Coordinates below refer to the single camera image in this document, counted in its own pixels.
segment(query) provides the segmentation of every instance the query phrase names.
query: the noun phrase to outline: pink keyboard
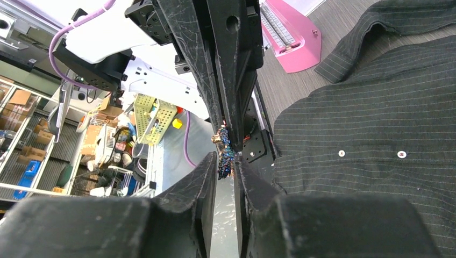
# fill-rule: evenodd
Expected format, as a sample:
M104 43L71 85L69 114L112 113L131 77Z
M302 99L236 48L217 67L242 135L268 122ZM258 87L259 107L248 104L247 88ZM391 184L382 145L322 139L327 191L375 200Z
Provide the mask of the pink keyboard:
M283 0L266 0L260 10L263 34L285 72L320 63L322 36L306 16Z

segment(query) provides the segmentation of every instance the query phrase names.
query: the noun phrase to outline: yellow cube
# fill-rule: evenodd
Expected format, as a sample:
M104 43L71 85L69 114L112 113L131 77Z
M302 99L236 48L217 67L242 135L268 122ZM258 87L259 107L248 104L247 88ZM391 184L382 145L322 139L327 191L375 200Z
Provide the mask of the yellow cube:
M182 126L182 121L180 121L180 120L177 119L177 118L174 119L174 120L173 120L173 126L174 126L174 128L176 128L176 129L180 129L181 126Z

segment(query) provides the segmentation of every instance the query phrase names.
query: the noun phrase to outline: black wire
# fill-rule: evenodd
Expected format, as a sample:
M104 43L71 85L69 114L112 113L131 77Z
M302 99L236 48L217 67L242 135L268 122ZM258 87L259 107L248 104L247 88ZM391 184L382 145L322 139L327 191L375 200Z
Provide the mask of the black wire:
M94 98L92 99L91 102L89 102L89 89L87 89L87 96L85 97L85 101L87 101L88 104L92 104L95 101L95 99L97 98L97 97L95 97L96 95L97 95L97 90L95 90Z

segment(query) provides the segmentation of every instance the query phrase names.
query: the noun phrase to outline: black pinstripe shirt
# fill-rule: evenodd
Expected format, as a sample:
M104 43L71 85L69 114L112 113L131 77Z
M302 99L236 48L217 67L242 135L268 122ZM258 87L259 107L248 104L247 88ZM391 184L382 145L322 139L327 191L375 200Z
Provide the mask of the black pinstripe shirt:
M372 26L405 35L454 22L455 0L371 6L316 68L334 84L276 120L274 184L287 194L405 197L441 253L456 257L456 36L393 49L349 76Z

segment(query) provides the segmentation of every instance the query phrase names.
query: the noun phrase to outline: floor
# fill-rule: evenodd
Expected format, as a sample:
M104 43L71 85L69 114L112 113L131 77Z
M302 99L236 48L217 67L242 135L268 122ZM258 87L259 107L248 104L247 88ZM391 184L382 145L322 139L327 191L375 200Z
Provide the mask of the floor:
M322 34L322 59L328 56L339 40L351 30L362 13L378 1L326 0L308 15ZM400 37L395 34L383 35L366 50L358 63L358 67L362 67L366 62L390 49L455 34L456 26L449 26L435 32L409 37ZM314 68L294 74L285 73L271 50L265 53L265 64L258 71L258 81L272 127L274 127L277 116L285 108L308 96L313 90L328 84L326 80L314 72Z

